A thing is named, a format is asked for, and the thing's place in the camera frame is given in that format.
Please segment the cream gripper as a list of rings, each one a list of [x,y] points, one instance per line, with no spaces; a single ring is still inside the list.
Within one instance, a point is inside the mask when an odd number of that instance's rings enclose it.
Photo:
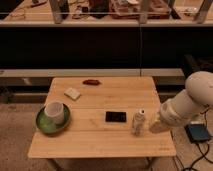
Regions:
[[[151,116],[149,120],[149,131],[155,134],[169,131],[170,127],[161,121],[158,113]]]

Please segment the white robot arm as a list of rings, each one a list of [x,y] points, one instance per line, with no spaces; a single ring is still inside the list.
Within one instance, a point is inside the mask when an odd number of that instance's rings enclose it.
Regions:
[[[185,88],[160,105],[150,119],[149,130],[161,133],[186,125],[208,107],[213,107],[213,73],[192,73],[185,81]]]

